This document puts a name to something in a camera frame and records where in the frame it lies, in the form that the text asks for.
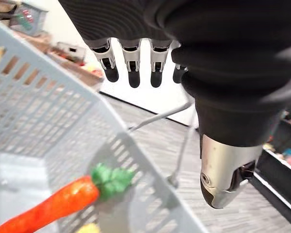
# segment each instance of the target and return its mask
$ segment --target silver metal joint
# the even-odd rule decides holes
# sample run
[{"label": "silver metal joint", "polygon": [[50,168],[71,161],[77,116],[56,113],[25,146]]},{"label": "silver metal joint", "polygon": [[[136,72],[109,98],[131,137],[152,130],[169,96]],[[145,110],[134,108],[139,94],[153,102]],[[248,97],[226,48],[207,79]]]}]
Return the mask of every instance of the silver metal joint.
[{"label": "silver metal joint", "polygon": [[101,63],[101,66],[104,70],[115,67],[115,57],[113,54],[113,50],[111,47],[111,40],[108,39],[108,43],[99,47],[99,48],[91,48],[94,52],[97,60]]},{"label": "silver metal joint", "polygon": [[211,207],[221,209],[240,193],[253,176],[263,145],[234,147],[205,134],[202,140],[202,193]]},{"label": "silver metal joint", "polygon": [[168,55],[169,47],[155,47],[152,40],[150,40],[151,45],[151,70],[152,72],[159,71],[163,72],[164,65],[166,63],[166,58]]},{"label": "silver metal joint", "polygon": [[122,45],[122,51],[128,72],[139,71],[140,68],[140,43],[134,47],[125,47]]}]

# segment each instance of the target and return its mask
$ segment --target toy carrot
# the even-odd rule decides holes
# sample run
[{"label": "toy carrot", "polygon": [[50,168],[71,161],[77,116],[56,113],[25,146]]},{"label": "toy carrot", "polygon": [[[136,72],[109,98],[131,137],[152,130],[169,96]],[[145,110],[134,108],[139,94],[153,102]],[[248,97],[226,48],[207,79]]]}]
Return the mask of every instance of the toy carrot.
[{"label": "toy carrot", "polygon": [[99,197],[107,200],[129,186],[133,173],[97,165],[92,176],[81,177],[55,192],[32,209],[0,226],[0,233],[33,233],[51,222],[82,210]]}]

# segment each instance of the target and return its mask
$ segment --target shopping basket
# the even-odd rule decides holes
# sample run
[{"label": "shopping basket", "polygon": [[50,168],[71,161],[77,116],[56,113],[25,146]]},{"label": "shopping basket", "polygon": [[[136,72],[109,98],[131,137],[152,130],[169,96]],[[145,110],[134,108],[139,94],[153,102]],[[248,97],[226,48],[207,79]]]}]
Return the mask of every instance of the shopping basket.
[{"label": "shopping basket", "polygon": [[101,96],[1,24],[0,51],[0,224],[105,163],[135,171],[128,191],[39,232],[206,232]]}]

